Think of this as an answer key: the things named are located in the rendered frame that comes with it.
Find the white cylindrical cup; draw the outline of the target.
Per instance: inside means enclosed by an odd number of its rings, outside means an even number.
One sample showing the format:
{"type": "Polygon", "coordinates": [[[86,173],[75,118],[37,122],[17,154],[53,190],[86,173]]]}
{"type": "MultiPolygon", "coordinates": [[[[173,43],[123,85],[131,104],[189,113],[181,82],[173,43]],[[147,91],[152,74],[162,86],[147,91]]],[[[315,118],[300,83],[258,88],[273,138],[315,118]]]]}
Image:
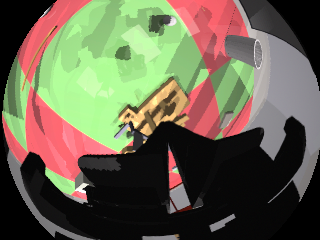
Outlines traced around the white cylindrical cup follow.
{"type": "Polygon", "coordinates": [[[251,37],[227,35],[224,40],[225,52],[233,59],[243,61],[243,63],[252,65],[256,69],[263,63],[263,49],[259,40],[251,37]]]}

